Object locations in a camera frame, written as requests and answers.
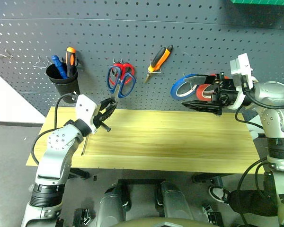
blue screwdriver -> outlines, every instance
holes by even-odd
[[[67,79],[68,77],[66,75],[66,71],[64,70],[62,63],[60,62],[59,57],[57,55],[53,55],[52,60],[57,69],[59,70],[61,77],[63,79]]]

yellow wooden table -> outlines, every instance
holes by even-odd
[[[40,132],[53,128],[53,117],[54,107]],[[75,108],[59,107],[58,127],[69,119],[76,120]],[[243,173],[259,159],[247,126],[233,113],[115,110],[105,123],[112,130],[91,134],[83,156],[82,142],[72,167]],[[48,135],[35,146],[38,160]],[[36,165],[31,156],[27,165]]]

scissors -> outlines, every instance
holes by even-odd
[[[131,72],[134,72],[133,67],[127,67],[131,69]],[[112,99],[117,102],[118,98],[124,98],[128,96],[136,83],[135,77],[128,71],[122,71],[122,69],[116,65],[112,65],[108,69],[107,78],[106,78],[108,90],[112,94]]]
[[[122,60],[121,61],[114,61],[114,64],[113,66],[116,66],[116,67],[119,67],[120,70],[121,70],[121,80],[124,79],[124,76],[125,76],[125,73],[129,72],[131,73],[131,75],[133,76],[134,75],[134,67],[130,64],[130,63],[122,63]],[[127,78],[127,80],[125,81],[125,84],[128,84],[129,82],[131,81],[131,78]],[[109,82],[112,84],[112,85],[115,85],[115,82],[109,78]]]

gray pegboard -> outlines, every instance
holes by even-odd
[[[170,44],[163,73],[143,84],[152,57]],[[59,95],[45,69],[33,65],[38,55],[44,61],[64,56],[67,46],[77,50],[80,90],[92,99],[109,97],[108,66],[122,58],[134,65],[137,84],[119,108],[188,110],[170,97],[175,81],[188,73],[229,75],[229,61],[245,52],[258,80],[284,83],[284,7],[218,0],[0,1],[0,53],[6,48],[14,56],[0,59],[0,75],[43,114]]]

pen holder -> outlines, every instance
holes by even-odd
[[[66,63],[63,63],[63,68],[65,71],[67,71]],[[73,91],[75,91],[78,95],[80,94],[77,68],[75,68],[75,75],[67,79],[61,78],[59,70],[54,64],[47,67],[46,74],[48,75],[51,82],[55,85],[61,96]],[[70,96],[64,97],[63,100],[66,103],[75,103]]]

